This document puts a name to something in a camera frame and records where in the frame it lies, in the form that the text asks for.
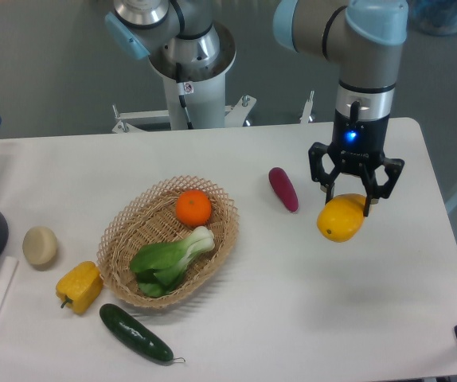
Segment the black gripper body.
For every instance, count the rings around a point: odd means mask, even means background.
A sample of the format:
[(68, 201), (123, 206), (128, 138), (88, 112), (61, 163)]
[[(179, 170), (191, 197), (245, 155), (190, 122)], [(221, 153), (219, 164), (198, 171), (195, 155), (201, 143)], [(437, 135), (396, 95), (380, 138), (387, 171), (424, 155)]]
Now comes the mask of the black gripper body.
[(356, 122), (335, 112), (330, 159), (342, 173), (361, 176), (363, 168), (372, 177), (384, 161), (384, 143), (389, 115)]

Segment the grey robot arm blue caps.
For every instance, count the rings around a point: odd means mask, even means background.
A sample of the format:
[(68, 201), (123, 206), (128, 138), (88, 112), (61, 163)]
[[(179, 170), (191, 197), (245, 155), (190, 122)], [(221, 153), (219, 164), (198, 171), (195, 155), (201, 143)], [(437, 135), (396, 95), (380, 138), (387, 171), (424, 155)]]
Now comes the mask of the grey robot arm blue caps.
[[(148, 59), (162, 77), (175, 130), (226, 127), (225, 75), (236, 56), (231, 33), (209, 1), (116, 1), (104, 19), (118, 46)], [(388, 198), (404, 167), (384, 153), (407, 36), (405, 1), (282, 1), (275, 40), (340, 67), (329, 145), (308, 152), (311, 179), (334, 196), (338, 175), (360, 178), (365, 205)]]

